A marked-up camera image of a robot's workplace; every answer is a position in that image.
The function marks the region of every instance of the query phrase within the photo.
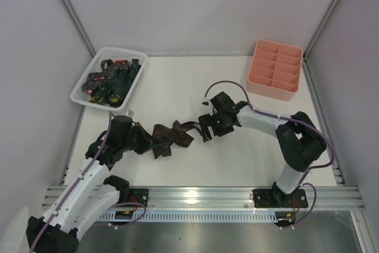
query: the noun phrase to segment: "pink compartment box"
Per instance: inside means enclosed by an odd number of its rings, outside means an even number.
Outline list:
[[[246,89],[249,92],[289,101],[297,92],[303,50],[289,44],[256,42]]]

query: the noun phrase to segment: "purple cable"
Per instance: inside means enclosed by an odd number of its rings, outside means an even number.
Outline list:
[[[93,164],[95,163],[97,157],[100,155],[100,152],[103,149],[103,147],[104,147],[104,145],[105,145],[105,143],[106,143],[106,141],[108,139],[108,135],[109,135],[109,132],[111,130],[111,122],[112,122],[112,113],[109,112],[109,121],[108,121],[107,132],[105,133],[104,139],[103,139],[103,141],[100,144],[100,148],[97,150],[97,152],[96,152],[94,158],[92,159],[91,163],[89,163],[88,166],[84,169],[84,171],[82,173],[82,176],[84,176],[88,172],[88,170],[91,168],[91,166],[93,166]],[[65,203],[65,201],[68,199],[68,197],[70,196],[70,194],[75,189],[75,187],[79,184],[80,181],[81,181],[80,178],[76,179],[76,181],[72,184],[72,187],[70,188],[70,190],[67,191],[67,193],[65,194],[65,196],[62,198],[62,200],[60,201],[60,203],[56,207],[55,211],[58,212],[60,210],[60,208],[62,207],[62,205]],[[41,228],[41,230],[37,234],[37,236],[36,236],[35,240],[33,241],[32,245],[30,246],[29,253],[33,253],[34,252],[34,249],[35,249],[38,241],[40,240],[42,234],[44,233],[44,231],[46,230],[46,228],[48,227],[48,225],[50,224],[50,222],[52,222],[52,220],[54,219],[54,217],[55,217],[55,214],[52,213],[52,215],[49,217],[49,219],[47,220],[47,222],[45,223],[45,225]]]
[[[133,225],[134,223],[138,222],[140,219],[142,219],[145,214],[146,214],[146,210],[147,208],[145,207],[144,204],[141,204],[141,203],[135,203],[135,202],[129,202],[129,203],[120,203],[120,204],[114,204],[113,206],[110,207],[113,208],[113,207],[122,207],[122,206],[139,206],[139,207],[142,207],[143,208],[143,214],[141,214],[141,216],[139,216],[138,218],[132,220],[131,222],[128,222],[126,223],[125,225],[120,225],[120,226],[113,226],[113,225],[109,225],[109,223],[97,223],[93,226],[109,226],[111,228],[126,228],[127,226],[131,226]]]
[[[220,83],[231,83],[231,84],[235,84],[235,85],[237,85],[239,88],[241,88],[242,91],[243,91],[243,93],[245,94],[245,97],[246,97],[246,100],[247,100],[247,102],[248,102],[249,107],[250,107],[254,112],[256,112],[257,114],[260,114],[260,115],[263,115],[263,116],[266,116],[266,117],[270,117],[270,118],[275,118],[275,119],[278,118],[278,116],[276,116],[276,115],[274,115],[274,114],[270,114],[270,113],[266,113],[266,112],[263,112],[263,111],[259,111],[259,110],[257,110],[257,109],[254,110],[253,105],[252,105],[252,103],[250,102],[250,99],[249,99],[248,93],[246,92],[246,90],[244,89],[244,87],[243,87],[240,83],[237,83],[237,82],[235,82],[235,81],[231,81],[231,80],[222,80],[222,81],[217,81],[217,82],[215,82],[214,84],[212,84],[211,86],[208,87],[207,92],[205,92],[205,97],[207,97],[209,90],[211,90],[211,88],[212,88],[213,86],[215,86],[215,85],[217,85],[217,84],[220,84]],[[318,168],[329,167],[329,166],[331,166],[331,165],[334,163],[334,161],[335,161],[335,159],[336,159],[336,151],[335,151],[335,148],[334,148],[332,142],[331,142],[331,141],[325,136],[325,134],[323,134],[322,132],[320,132],[320,131],[317,130],[315,127],[311,126],[310,124],[307,124],[307,123],[305,123],[305,122],[303,122],[303,121],[300,121],[300,120],[296,120],[296,119],[292,119],[292,118],[288,118],[288,117],[281,117],[281,116],[279,117],[279,119],[280,119],[280,120],[285,120],[285,121],[292,121],[293,123],[296,123],[296,124],[301,124],[301,125],[307,127],[308,129],[314,131],[314,132],[317,133],[320,137],[322,137],[322,139],[326,142],[326,144],[328,145],[328,147],[329,147],[329,149],[330,149],[330,151],[331,151],[331,153],[332,153],[332,157],[330,158],[330,161],[329,161],[328,163],[323,164],[323,165],[316,165],[316,166],[311,166],[311,167],[309,167],[309,168],[305,171],[305,173],[304,173],[303,177],[301,178],[299,184],[301,184],[301,183],[304,181],[304,179],[305,179],[306,176],[308,175],[309,171],[311,171],[312,169],[318,169]]]
[[[315,207],[315,205],[316,205],[316,200],[317,200],[317,190],[316,190],[315,186],[312,185],[311,183],[304,183],[302,186],[310,186],[310,187],[312,187],[313,192],[314,192],[313,202],[312,202],[312,205],[311,205],[309,211],[307,212],[307,214],[306,214],[305,216],[303,216],[303,218],[300,219],[298,222],[295,222],[294,225],[298,225],[299,223],[305,221],[305,220],[309,217],[309,215],[311,214],[311,212],[313,212],[313,209],[314,209],[314,207]]]

